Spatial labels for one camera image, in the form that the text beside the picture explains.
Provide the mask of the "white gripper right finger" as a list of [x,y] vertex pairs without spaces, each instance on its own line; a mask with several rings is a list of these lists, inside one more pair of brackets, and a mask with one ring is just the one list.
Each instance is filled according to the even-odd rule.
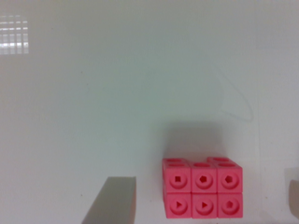
[[289,207],[295,217],[299,217],[299,181],[292,180],[289,185]]

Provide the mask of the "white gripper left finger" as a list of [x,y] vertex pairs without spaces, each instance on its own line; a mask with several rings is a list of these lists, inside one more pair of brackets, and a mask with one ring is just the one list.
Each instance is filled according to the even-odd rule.
[[81,224],[135,224],[136,178],[110,176]]

